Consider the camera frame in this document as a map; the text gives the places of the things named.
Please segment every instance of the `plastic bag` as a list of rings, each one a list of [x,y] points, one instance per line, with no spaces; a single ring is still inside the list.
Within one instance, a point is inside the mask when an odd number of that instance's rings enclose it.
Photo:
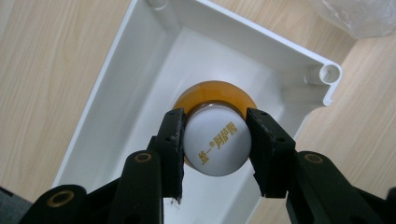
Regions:
[[[396,34],[396,0],[309,0],[325,20],[354,38]]]

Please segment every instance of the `metal screw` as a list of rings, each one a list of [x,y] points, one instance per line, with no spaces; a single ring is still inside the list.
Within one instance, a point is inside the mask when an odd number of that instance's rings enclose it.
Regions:
[[[48,200],[47,200],[47,205],[49,207],[60,207],[63,206],[74,198],[75,193],[71,191],[70,189],[62,190],[57,192],[56,194],[52,195]]]
[[[321,164],[321,163],[323,163],[323,159],[322,159],[320,156],[317,156],[317,155],[315,155],[315,154],[306,154],[306,155],[304,156],[304,158],[305,158],[307,161],[310,161],[310,162],[315,163],[315,164]]]
[[[151,161],[151,155],[146,152],[140,153],[134,157],[134,160],[137,162]]]

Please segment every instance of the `screw hole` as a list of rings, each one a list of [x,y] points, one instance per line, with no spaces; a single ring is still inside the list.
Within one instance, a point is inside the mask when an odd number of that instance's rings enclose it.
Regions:
[[[71,191],[69,189],[62,190],[62,191],[52,195],[47,200],[47,205],[49,207],[60,207],[60,206],[63,206],[64,204],[67,204],[70,201],[72,201],[74,196],[75,196],[75,194],[73,191]]]
[[[151,160],[151,155],[148,153],[140,153],[134,157],[137,162],[146,162]]]
[[[315,164],[321,164],[321,163],[323,163],[323,159],[322,159],[320,156],[317,156],[317,155],[315,155],[315,154],[306,154],[306,155],[304,156],[304,158],[305,158],[307,161],[310,161],[310,162],[315,163]]]
[[[141,217],[138,214],[132,213],[124,219],[124,224],[138,224],[141,221]]]

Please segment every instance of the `wood grain surface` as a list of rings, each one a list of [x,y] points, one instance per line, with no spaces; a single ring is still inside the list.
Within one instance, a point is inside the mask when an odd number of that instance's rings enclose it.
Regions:
[[[297,149],[385,197],[396,186],[396,36],[354,40],[306,0],[214,2],[343,66]],[[0,186],[30,201],[50,188],[129,3],[0,1]],[[288,222],[285,202],[269,199],[250,221]]]

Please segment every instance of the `black mechanical part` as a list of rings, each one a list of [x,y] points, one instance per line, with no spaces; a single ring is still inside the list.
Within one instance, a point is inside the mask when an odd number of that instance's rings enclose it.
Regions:
[[[87,196],[90,223],[106,223],[120,179],[117,178]]]
[[[247,109],[252,146],[250,161],[262,197],[285,198],[295,142],[266,112]]]
[[[161,160],[155,151],[137,151],[124,165],[107,224],[163,223]]]
[[[396,188],[390,189],[386,200],[376,197],[364,190],[355,190],[364,201],[381,217],[384,223],[396,223]]]
[[[293,167],[287,206],[293,223],[382,223],[325,156],[299,152]]]
[[[41,195],[21,220],[21,224],[87,223],[87,194],[77,185],[63,185]]]
[[[184,176],[183,133],[185,114],[182,108],[165,114],[163,123],[156,137],[151,138],[148,150],[156,151],[162,162],[163,197],[182,197]]]

